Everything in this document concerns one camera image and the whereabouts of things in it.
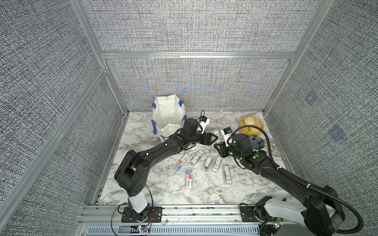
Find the clear compass case white label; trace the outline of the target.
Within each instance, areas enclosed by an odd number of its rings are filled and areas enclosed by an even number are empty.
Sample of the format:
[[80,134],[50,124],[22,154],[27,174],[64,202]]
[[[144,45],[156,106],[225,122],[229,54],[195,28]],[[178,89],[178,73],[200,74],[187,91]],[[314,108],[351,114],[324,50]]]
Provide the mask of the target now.
[[220,168],[221,162],[222,162],[222,158],[220,156],[217,157],[211,171],[213,171],[214,173],[217,173]]

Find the clear compass case barcode label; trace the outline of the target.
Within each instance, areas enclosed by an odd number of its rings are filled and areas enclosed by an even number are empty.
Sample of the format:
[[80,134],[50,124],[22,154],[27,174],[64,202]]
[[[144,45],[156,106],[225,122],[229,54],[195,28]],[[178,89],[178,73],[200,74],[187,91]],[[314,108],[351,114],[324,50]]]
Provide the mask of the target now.
[[224,175],[224,181],[226,185],[232,185],[232,178],[231,178],[231,172],[229,165],[223,165],[223,175]]

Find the small clear compass case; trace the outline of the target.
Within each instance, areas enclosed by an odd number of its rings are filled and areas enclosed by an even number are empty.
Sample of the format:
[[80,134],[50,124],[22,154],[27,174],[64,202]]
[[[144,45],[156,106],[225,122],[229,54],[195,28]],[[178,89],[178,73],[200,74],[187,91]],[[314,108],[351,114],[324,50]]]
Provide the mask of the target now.
[[204,162],[204,170],[207,171],[210,167],[212,163],[212,158],[211,157],[208,157],[206,158],[205,162]]

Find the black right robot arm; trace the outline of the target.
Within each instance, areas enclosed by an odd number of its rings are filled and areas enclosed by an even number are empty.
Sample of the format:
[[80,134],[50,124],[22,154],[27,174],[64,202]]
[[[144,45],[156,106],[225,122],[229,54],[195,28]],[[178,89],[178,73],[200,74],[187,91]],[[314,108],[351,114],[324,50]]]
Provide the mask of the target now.
[[284,189],[303,206],[300,210],[274,202],[264,196],[255,205],[255,216],[264,221],[269,218],[284,218],[305,225],[316,236],[331,236],[345,219],[344,210],[332,198],[335,190],[325,186],[316,192],[309,182],[297,177],[275,163],[263,150],[254,150],[245,134],[236,134],[232,143],[214,144],[221,157],[232,157],[253,173],[260,175]]

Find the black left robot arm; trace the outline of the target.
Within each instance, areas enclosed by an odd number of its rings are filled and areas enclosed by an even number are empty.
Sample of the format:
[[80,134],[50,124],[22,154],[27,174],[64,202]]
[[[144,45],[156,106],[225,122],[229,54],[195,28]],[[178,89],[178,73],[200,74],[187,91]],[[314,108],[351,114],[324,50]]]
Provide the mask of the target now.
[[189,118],[184,126],[171,134],[163,143],[148,150],[130,150],[125,155],[114,179],[129,197],[137,196],[146,186],[149,171],[164,159],[186,151],[190,145],[213,145],[219,138],[211,132],[198,130],[199,121]]

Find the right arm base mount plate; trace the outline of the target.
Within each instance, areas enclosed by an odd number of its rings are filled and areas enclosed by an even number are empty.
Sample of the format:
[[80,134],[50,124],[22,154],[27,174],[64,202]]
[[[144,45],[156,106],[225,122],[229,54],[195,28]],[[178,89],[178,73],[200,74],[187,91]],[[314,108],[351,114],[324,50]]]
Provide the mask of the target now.
[[241,215],[241,219],[243,223],[263,222],[263,220],[258,218],[254,205],[240,203],[239,210],[240,210],[240,215]]

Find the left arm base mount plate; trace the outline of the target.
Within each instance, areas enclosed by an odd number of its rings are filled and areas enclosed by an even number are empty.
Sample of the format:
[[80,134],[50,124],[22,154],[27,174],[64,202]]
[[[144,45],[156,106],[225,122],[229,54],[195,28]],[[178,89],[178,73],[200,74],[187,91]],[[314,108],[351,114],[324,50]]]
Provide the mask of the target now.
[[163,207],[147,207],[141,213],[136,213],[130,207],[124,207],[121,222],[122,223],[161,223]]

